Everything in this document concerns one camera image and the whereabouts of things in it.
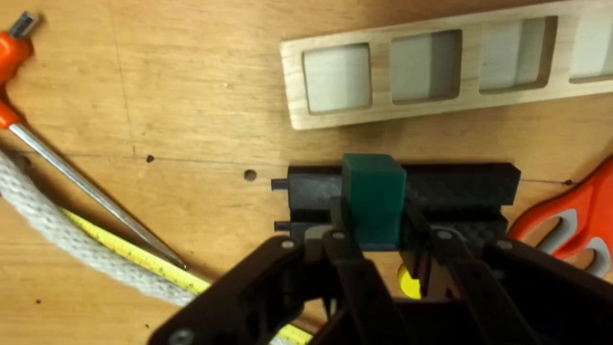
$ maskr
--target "wood grain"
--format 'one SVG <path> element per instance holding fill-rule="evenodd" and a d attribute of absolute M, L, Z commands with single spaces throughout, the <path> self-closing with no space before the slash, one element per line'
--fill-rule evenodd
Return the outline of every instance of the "wood grain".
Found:
<path fill-rule="evenodd" d="M 511 161 L 521 211 L 565 192 L 613 153 L 613 100 L 588 96 L 368 126 L 291 130 L 278 44 L 285 38 L 500 9 L 533 0 L 0 2 L 0 23 L 40 9 L 36 55 L 8 94 L 48 142 L 209 276 L 287 218 L 268 178 L 289 163 L 385 151 L 404 163 Z M 123 232 L 8 132 L 57 203 Z M 257 180 L 245 182 L 243 170 Z M 48 245 L 0 201 L 0 343 L 144 343 L 174 308 Z M 398 261 L 375 255 L 393 285 Z"/>
<path fill-rule="evenodd" d="M 328 126 L 345 126 L 375 121 L 393 121 L 404 117 L 423 117 L 423 115 L 444 115 L 462 109 L 481 109 L 481 107 L 500 107 L 500 105 L 517 105 L 527 101 L 588 96 L 588 94 L 605 94 L 613 92 L 613 80 L 600 78 L 592 82 L 571 82 L 571 63 L 573 63 L 573 46 L 575 31 L 578 19 L 588 11 L 611 11 L 613 4 L 607 0 L 590 0 L 590 2 L 552 2 L 552 4 L 534 4 L 511 9 L 469 13 L 442 19 L 429 19 L 418 23 L 404 23 L 393 27 L 377 27 L 366 31 L 339 32 L 328 36 L 312 36 L 301 40 L 285 40 L 282 44 L 283 59 L 283 77 L 287 92 L 287 107 L 291 117 L 291 126 L 297 130 L 308 128 L 328 128 Z M 542 57 L 542 80 L 534 82 L 531 88 L 517 90 L 496 90 L 483 92 L 479 84 L 483 82 L 481 52 L 485 48 L 485 36 L 492 27 L 500 23 L 521 23 L 527 19 L 544 19 L 555 17 L 550 21 L 552 32 L 542 46 L 546 55 Z M 398 103 L 393 98 L 393 84 L 385 78 L 395 71 L 389 65 L 391 44 L 398 38 L 433 34 L 444 31 L 462 31 L 462 48 L 460 48 L 460 92 L 458 96 L 446 100 L 421 100 L 421 101 L 404 101 Z M 305 92 L 306 67 L 303 55 L 314 50 L 324 48 L 343 48 L 351 44 L 368 44 L 372 52 L 372 63 L 368 67 L 372 75 L 372 103 L 364 107 L 345 107 L 328 113 L 312 111 L 314 100 Z"/>

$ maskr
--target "white rope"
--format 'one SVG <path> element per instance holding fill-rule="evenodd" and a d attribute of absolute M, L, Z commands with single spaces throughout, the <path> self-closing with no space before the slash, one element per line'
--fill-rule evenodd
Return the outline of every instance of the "white rope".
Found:
<path fill-rule="evenodd" d="M 100 245 L 67 220 L 61 211 L 42 195 L 36 186 L 21 174 L 21 170 L 0 151 L 0 192 L 2 197 L 15 207 L 15 211 L 36 230 L 75 257 L 86 266 L 138 289 L 144 295 L 167 301 L 170 305 L 184 307 L 193 295 L 172 285 L 170 282 L 144 270 L 142 266 L 117 257 L 107 247 Z M 287 341 L 276 337 L 272 345 L 287 345 Z"/>

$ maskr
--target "green block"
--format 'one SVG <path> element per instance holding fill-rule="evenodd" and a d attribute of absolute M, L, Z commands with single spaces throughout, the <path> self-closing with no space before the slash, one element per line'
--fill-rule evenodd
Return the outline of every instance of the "green block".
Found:
<path fill-rule="evenodd" d="M 406 172 L 389 155 L 345 155 L 343 199 L 349 230 L 362 249 L 397 249 Z"/>

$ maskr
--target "orange tool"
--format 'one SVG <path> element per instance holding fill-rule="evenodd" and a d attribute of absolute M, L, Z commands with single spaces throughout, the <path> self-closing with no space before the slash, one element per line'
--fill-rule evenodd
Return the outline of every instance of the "orange tool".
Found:
<path fill-rule="evenodd" d="M 0 88 L 15 75 L 19 63 L 23 63 L 27 57 L 33 55 L 27 36 L 36 27 L 36 23 L 38 23 L 38 15 L 23 13 L 8 32 L 0 32 Z M 161 257 L 186 268 L 186 262 L 169 245 L 165 245 L 155 234 L 151 234 L 144 224 L 140 224 L 128 211 L 117 205 L 96 184 L 92 184 L 86 176 L 82 176 L 75 167 L 71 167 L 65 159 L 61 159 L 42 138 L 31 132 L 19 121 L 15 111 L 10 109 L 8 103 L 2 103 L 2 100 L 0 100 L 0 130 L 13 132 L 27 146 L 31 146 L 40 157 L 44 157 L 50 165 L 54 165 L 63 176 L 75 182 L 105 211 L 109 211 L 117 220 L 121 220 L 138 238 L 142 238 Z"/>
<path fill-rule="evenodd" d="M 523 239 L 550 218 L 559 222 L 536 247 L 557 259 L 592 249 L 586 270 L 605 276 L 613 255 L 613 157 L 571 192 L 523 213 L 508 236 Z"/>

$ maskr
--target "wooden frame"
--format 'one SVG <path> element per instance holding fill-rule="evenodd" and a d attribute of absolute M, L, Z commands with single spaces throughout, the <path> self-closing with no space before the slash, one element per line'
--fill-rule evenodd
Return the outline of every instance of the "wooden frame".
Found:
<path fill-rule="evenodd" d="M 611 0 L 552 2 L 525 8 L 511 8 L 487 13 L 469 13 L 458 17 L 431 19 L 395 27 L 341 32 L 282 42 L 283 78 L 291 126 L 297 130 L 345 126 L 374 121 L 391 121 L 402 117 L 439 115 L 462 109 L 513 105 L 555 98 L 573 98 L 586 94 L 613 92 L 613 80 L 571 82 L 571 63 L 578 19 L 592 9 L 613 9 Z M 552 36 L 552 59 L 548 78 L 540 88 L 481 92 L 481 52 L 483 36 L 488 25 L 557 17 Z M 462 31 L 462 63 L 458 96 L 450 100 L 427 100 L 395 103 L 391 96 L 391 42 L 414 34 L 441 31 Z M 303 55 L 310 50 L 337 48 L 349 44 L 368 44 L 370 48 L 370 90 L 372 103 L 362 109 L 312 113 L 308 109 L 306 77 Z"/>

